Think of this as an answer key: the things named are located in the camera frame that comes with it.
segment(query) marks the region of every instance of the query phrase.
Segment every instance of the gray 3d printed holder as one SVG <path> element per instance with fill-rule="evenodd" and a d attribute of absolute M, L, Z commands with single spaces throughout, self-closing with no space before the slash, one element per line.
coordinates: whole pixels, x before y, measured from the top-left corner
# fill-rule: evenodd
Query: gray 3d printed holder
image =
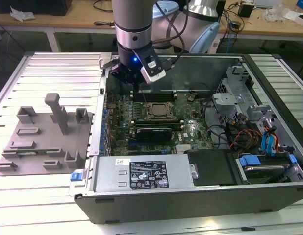
<path fill-rule="evenodd" d="M 0 159 L 0 176 L 71 173 L 84 168 L 93 114 L 67 113 L 60 96 L 48 93 L 52 113 L 21 107 L 20 120 Z"/>

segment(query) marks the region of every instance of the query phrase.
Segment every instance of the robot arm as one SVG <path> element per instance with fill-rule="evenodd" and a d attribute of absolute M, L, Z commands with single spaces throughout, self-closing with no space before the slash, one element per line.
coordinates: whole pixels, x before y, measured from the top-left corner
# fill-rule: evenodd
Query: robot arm
<path fill-rule="evenodd" d="M 112 0 L 119 64 L 112 74 L 132 84 L 155 82 L 166 75 L 152 47 L 152 9 L 156 0 Z"/>
<path fill-rule="evenodd" d="M 166 75 L 165 71 L 172 67 L 170 61 L 162 62 L 159 59 L 152 46 L 152 39 L 157 41 L 176 36 L 164 17 L 153 20 L 153 7 L 156 2 L 157 0 L 112 0 L 119 60 L 116 61 L 118 64 L 112 67 L 111 74 L 136 87 L 144 81 L 150 84 L 161 79 Z M 203 47 L 198 49 L 198 44 L 209 41 L 207 37 L 203 37 L 203 32 L 211 34 L 212 30 L 207 30 L 208 26 L 218 20 L 217 3 L 218 0 L 192 0 L 188 11 L 184 9 L 183 12 L 168 16 L 179 32 L 184 26 L 186 14 L 191 16 L 187 30 L 182 34 L 186 50 L 197 48 L 198 52 L 203 51 Z M 209 36 L 212 41 L 219 29 L 219 24 L 216 24 L 217 27 L 213 30 L 215 33 Z M 172 40 L 171 44 L 181 47 L 179 38 Z"/>

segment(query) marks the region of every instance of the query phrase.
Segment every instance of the warning label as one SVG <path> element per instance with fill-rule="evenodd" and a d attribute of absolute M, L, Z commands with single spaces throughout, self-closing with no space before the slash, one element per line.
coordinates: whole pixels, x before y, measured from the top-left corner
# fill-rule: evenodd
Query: warning label
<path fill-rule="evenodd" d="M 130 187 L 169 188 L 166 161 L 130 162 Z"/>

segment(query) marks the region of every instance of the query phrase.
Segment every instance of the black cable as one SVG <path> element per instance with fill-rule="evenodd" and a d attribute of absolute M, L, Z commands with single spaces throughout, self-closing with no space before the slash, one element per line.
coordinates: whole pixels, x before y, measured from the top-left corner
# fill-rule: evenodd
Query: black cable
<path fill-rule="evenodd" d="M 100 7 L 97 7 L 97 6 L 96 6 L 96 4 L 97 4 L 98 2 L 101 3 L 101 6 L 100 6 Z M 102 0 L 98 0 L 98 1 L 94 2 L 93 7 L 94 7 L 95 9 L 99 10 L 99 11 L 104 11 L 104 12 L 108 12 L 108 13 L 113 13 L 112 10 L 105 10 L 105 9 L 102 9 Z"/>
<path fill-rule="evenodd" d="M 240 27 L 238 30 L 235 30 L 235 29 L 229 27 L 229 24 L 230 24 L 229 12 L 233 13 L 234 15 L 236 15 L 237 17 L 239 17 L 242 20 L 242 27 Z M 235 35 L 234 35 L 234 42 L 230 44 L 231 48 L 233 48 L 234 44 L 237 41 L 237 35 L 238 35 L 238 33 L 241 32 L 244 29 L 244 27 L 245 27 L 245 21 L 244 21 L 244 19 L 241 16 L 239 16 L 237 13 L 235 13 L 235 12 L 233 12 L 231 10 L 224 10 L 222 16 L 225 17 L 227 25 L 226 25 L 226 31 L 225 31 L 222 39 L 220 40 L 219 46 L 220 45 L 227 46 L 227 44 L 226 45 L 223 44 L 223 41 L 224 41 L 224 39 L 226 37 L 226 34 L 227 34 L 227 42 L 229 41 L 229 34 L 230 34 L 230 31 L 232 31 L 232 32 L 235 33 Z"/>
<path fill-rule="evenodd" d="M 202 113 L 202 118 L 203 119 L 205 119 L 205 116 L 206 116 L 206 109 L 207 109 L 207 107 L 208 107 L 208 104 L 209 104 L 209 102 L 210 101 L 212 101 L 212 97 L 211 98 L 209 98 L 209 100 L 206 102 L 206 104 L 205 104 L 205 107 L 204 107 L 204 111 L 203 111 L 203 113 Z"/>
<path fill-rule="evenodd" d="M 155 41 L 153 41 L 152 43 L 153 44 L 158 44 L 158 43 L 165 43 L 165 42 L 169 42 L 169 41 L 171 41 L 171 40 L 173 40 L 173 39 L 176 39 L 176 38 L 178 38 L 178 37 L 180 37 L 183 33 L 184 33 L 184 31 L 185 31 L 185 29 L 186 29 L 186 26 L 187 26 L 187 22 L 188 22 L 188 19 L 189 19 L 189 1 L 188 0 L 186 0 L 186 13 L 185 13 L 185 22 L 184 22 L 184 26 L 183 26 L 183 29 L 181 30 L 181 32 L 180 33 L 178 33 L 176 36 L 173 36 L 173 37 L 169 37 L 169 38 L 164 38 L 164 39 L 159 39 L 159 40 L 155 40 Z"/>
<path fill-rule="evenodd" d="M 175 27 L 175 25 L 171 22 L 171 20 L 168 18 L 168 16 L 166 15 L 166 13 L 161 9 L 161 7 L 159 6 L 159 4 L 156 2 L 156 6 L 159 9 L 159 11 L 162 13 L 162 15 L 166 18 L 166 20 L 168 21 L 168 23 L 171 25 L 171 27 L 173 28 L 173 30 L 176 32 L 177 35 L 179 35 L 179 32 L 177 30 L 177 28 Z M 181 55 L 185 52 L 185 43 L 183 38 L 181 37 L 181 34 L 178 36 L 181 44 L 182 44 L 182 50 L 179 53 L 179 55 L 173 59 L 172 64 L 174 65 L 176 63 L 176 61 L 181 57 Z"/>
<path fill-rule="evenodd" d="M 214 134 L 214 135 L 220 137 L 220 138 L 223 139 L 225 142 L 227 142 L 228 144 L 230 144 L 229 141 L 228 141 L 225 137 L 222 137 L 222 136 L 221 136 L 221 134 L 217 134 L 216 132 L 214 132 L 214 131 L 212 131 L 212 130 L 210 130 L 210 129 L 209 129 L 209 132 L 210 132 L 211 134 Z"/>
<path fill-rule="evenodd" d="M 114 27 L 115 26 L 115 22 L 112 21 L 112 22 L 105 22 L 105 21 L 95 21 L 94 22 L 94 25 L 95 26 L 110 26 L 110 27 Z"/>
<path fill-rule="evenodd" d="M 245 21 L 244 21 L 244 19 L 241 16 L 239 16 L 237 13 L 235 13 L 234 11 L 230 11 L 230 10 L 225 10 L 225 11 L 233 13 L 234 15 L 236 15 L 237 17 L 239 17 L 242 20 L 243 25 L 242 25 L 242 28 L 240 30 L 232 30 L 232 29 L 230 29 L 232 32 L 238 32 L 238 33 L 241 32 L 244 29 L 244 27 L 245 27 Z"/>
<path fill-rule="evenodd" d="M 298 71 L 298 75 L 300 75 L 300 73 L 302 72 L 303 70 L 303 66 L 300 68 L 300 70 Z"/>
<path fill-rule="evenodd" d="M 16 41 L 16 39 L 0 24 L 0 27 L 16 42 L 16 44 L 25 52 L 26 50 L 24 49 L 24 47 L 21 46 L 21 44 L 19 44 L 18 41 Z"/>
<path fill-rule="evenodd" d="M 232 10 L 234 7 L 240 6 L 241 4 L 242 4 L 242 1 L 237 1 L 235 3 L 230 4 L 229 7 L 228 7 L 228 9 Z"/>

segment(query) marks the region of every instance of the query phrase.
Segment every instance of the cable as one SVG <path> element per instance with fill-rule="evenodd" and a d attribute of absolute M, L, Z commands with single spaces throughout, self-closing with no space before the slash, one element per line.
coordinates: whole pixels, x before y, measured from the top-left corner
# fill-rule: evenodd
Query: cable
<path fill-rule="evenodd" d="M 229 5 L 228 10 L 232 10 L 236 6 L 241 6 L 242 1 L 237 1 Z"/>
<path fill-rule="evenodd" d="M 220 134 L 217 134 L 216 132 L 214 132 L 214 131 L 212 131 L 212 130 L 210 130 L 210 129 L 209 129 L 209 132 L 210 132 L 211 134 L 214 134 L 214 135 L 220 137 L 220 138 L 223 139 L 225 142 L 227 142 L 228 144 L 230 144 L 229 141 L 228 141 L 225 137 L 220 136 Z"/>
<path fill-rule="evenodd" d="M 176 61 L 181 57 L 181 55 L 185 52 L 185 43 L 184 43 L 184 40 L 181 37 L 182 33 L 179 34 L 179 32 L 178 32 L 177 28 L 175 27 L 175 25 L 171 22 L 171 20 L 168 18 L 168 16 L 166 15 L 166 13 L 161 9 L 161 7 L 159 6 L 159 4 L 157 2 L 156 2 L 156 6 L 157 6 L 158 10 L 161 12 L 161 14 L 166 18 L 166 20 L 168 21 L 168 23 L 171 25 L 171 27 L 173 28 L 173 30 L 176 32 L 176 34 L 178 35 L 178 37 L 179 37 L 179 39 L 181 41 L 181 44 L 182 44 L 182 50 L 181 50 L 181 52 L 172 61 L 172 64 L 174 65 L 176 63 Z"/>
<path fill-rule="evenodd" d="M 145 99 L 145 95 L 144 95 L 144 92 L 142 92 L 142 95 L 143 95 L 143 98 L 145 100 L 145 104 L 146 104 L 146 114 L 148 116 L 148 107 L 147 107 L 147 102 L 146 102 L 146 99 Z"/>
<path fill-rule="evenodd" d="M 300 68 L 300 70 L 298 71 L 298 75 L 300 75 L 300 73 L 302 72 L 302 70 L 303 70 L 303 65 L 302 65 L 302 67 Z"/>
<path fill-rule="evenodd" d="M 115 27 L 115 22 L 114 21 L 112 21 L 112 22 L 95 21 L 94 25 L 95 26 L 110 26 L 110 27 L 114 28 Z"/>
<path fill-rule="evenodd" d="M 171 41 L 171 40 L 173 40 L 173 39 L 178 38 L 179 36 L 181 36 L 181 35 L 184 33 L 184 31 L 185 31 L 185 29 L 186 29 L 186 26 L 187 26 L 188 19 L 189 19 L 189 1 L 188 1 L 188 0 L 186 0 L 186 13 L 185 13 L 185 15 L 186 15 L 186 17 L 185 17 L 184 26 L 183 26 L 183 28 L 182 28 L 182 30 L 181 30 L 180 33 L 178 33 L 176 36 L 173 36 L 173 37 L 155 40 L 155 41 L 152 42 L 152 44 L 158 44 L 158 43 L 169 42 L 169 41 Z"/>
<path fill-rule="evenodd" d="M 207 107 L 208 107 L 209 102 L 211 102 L 211 101 L 212 101 L 212 97 L 209 98 L 209 100 L 208 100 L 208 101 L 206 102 L 206 104 L 205 104 L 204 111 L 203 111 L 203 113 L 202 113 L 202 118 L 203 118 L 203 119 L 205 119 L 206 109 L 207 109 Z"/>
<path fill-rule="evenodd" d="M 234 28 L 230 27 L 231 19 L 230 19 L 230 16 L 229 16 L 229 12 L 233 13 L 234 15 L 236 15 L 237 17 L 239 17 L 241 19 L 242 25 L 238 30 L 235 30 Z M 226 35 L 227 35 L 227 41 L 229 41 L 229 40 L 232 41 L 233 38 L 229 39 L 229 35 L 230 35 L 230 32 L 234 32 L 235 33 L 234 42 L 232 44 L 227 43 L 225 45 L 227 47 L 231 46 L 231 48 L 233 48 L 234 44 L 236 43 L 238 33 L 241 32 L 245 27 L 244 19 L 241 16 L 239 16 L 237 13 L 235 13 L 233 11 L 230 11 L 230 10 L 223 10 L 223 15 L 222 16 L 225 17 L 225 19 L 226 19 L 226 31 L 225 31 L 223 37 L 220 40 L 219 46 L 220 45 L 225 45 L 225 44 L 223 44 L 223 41 L 225 40 Z"/>
<path fill-rule="evenodd" d="M 25 52 L 24 47 L 19 44 L 19 42 L 0 24 L 0 27 L 16 42 L 16 44 Z"/>
<path fill-rule="evenodd" d="M 226 50 L 226 54 L 228 54 L 228 52 L 229 52 L 229 48 L 230 48 L 230 42 L 231 42 L 231 35 L 232 35 L 232 33 L 230 34 L 230 39 L 228 40 L 228 45 L 227 45 L 227 50 Z"/>
<path fill-rule="evenodd" d="M 96 6 L 96 4 L 97 4 L 98 2 L 101 3 L 101 6 L 100 6 L 100 7 L 97 7 L 97 6 Z M 99 11 L 104 11 L 104 12 L 108 12 L 108 13 L 113 13 L 112 10 L 105 10 L 105 9 L 102 9 L 102 0 L 98 0 L 98 1 L 94 2 L 93 7 L 94 7 L 95 9 L 99 10 Z"/>

